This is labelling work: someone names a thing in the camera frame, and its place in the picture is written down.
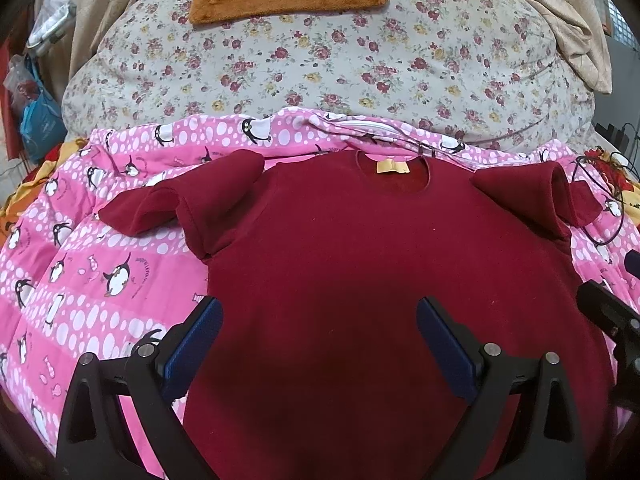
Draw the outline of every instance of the pink fabric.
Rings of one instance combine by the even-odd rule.
[[[252,122],[252,142],[242,130],[246,119],[192,116],[160,128],[162,142],[156,139],[156,124],[123,132],[94,130],[89,145],[55,174],[57,187],[43,190],[25,211],[18,222],[19,238],[15,235],[2,248],[0,383],[50,450],[55,451],[65,389],[78,356],[84,351],[100,358],[128,354],[147,330],[160,328],[163,335],[183,321],[207,290],[207,267],[186,246],[177,224],[132,238],[99,220],[96,213],[123,190],[171,178],[240,148],[263,154],[266,168],[321,152],[359,148],[402,158],[433,150],[438,158],[470,170],[532,164],[541,157],[558,161],[569,177],[574,169],[575,155],[559,141],[531,155],[455,148],[455,139],[399,121],[286,108]],[[588,171],[602,182],[593,170]],[[585,179],[581,170],[577,177]],[[604,204],[603,192],[588,183]],[[463,205],[452,214],[464,215]],[[587,229],[596,238],[606,238],[619,220],[603,211]],[[632,223],[625,219],[620,235],[600,250],[579,229],[571,232],[580,277],[606,280],[619,298],[635,308],[640,301],[638,280],[623,267],[626,252],[640,248]],[[385,235],[383,226],[380,233]],[[129,268],[126,282],[118,273],[125,264]],[[500,279],[507,277],[495,277],[497,283]],[[16,287],[21,289],[23,309]],[[174,408],[182,418],[184,399]],[[125,409],[130,414],[128,404]],[[158,473],[140,425],[134,417],[129,420],[145,463]]]

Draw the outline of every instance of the black clamp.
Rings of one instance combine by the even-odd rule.
[[[130,396],[156,457],[171,480],[219,480],[171,408],[188,386],[222,326],[222,306],[206,296],[162,340],[146,334],[128,358],[83,354],[60,423],[58,480],[149,480],[118,396]],[[452,391],[469,404],[424,480],[472,480],[509,395],[520,403],[491,480],[584,480],[585,464],[572,394],[559,357],[508,356],[481,345],[434,300],[417,307],[420,333]]]

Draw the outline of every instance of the clothing label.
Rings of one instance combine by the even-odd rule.
[[[387,173],[395,171],[396,173],[409,173],[409,166],[406,162],[396,162],[392,158],[380,160],[376,165],[376,173]]]

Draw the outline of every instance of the blue clamp pad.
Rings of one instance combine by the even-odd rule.
[[[427,298],[418,302],[416,321],[453,394],[472,404],[478,395],[476,366],[447,325],[452,321],[442,319]]]
[[[172,402],[187,394],[193,378],[222,328],[222,304],[215,298],[209,301],[200,317],[191,325],[175,352],[164,366],[164,382],[161,395],[165,402]]]

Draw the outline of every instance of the wall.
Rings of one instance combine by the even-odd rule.
[[[640,55],[612,38],[607,37],[607,45],[611,58],[613,92],[611,95],[596,92],[596,111],[592,122],[600,123],[605,128],[609,123],[622,128],[628,121],[637,127],[640,121]],[[633,141],[632,129],[627,126],[625,131]]]

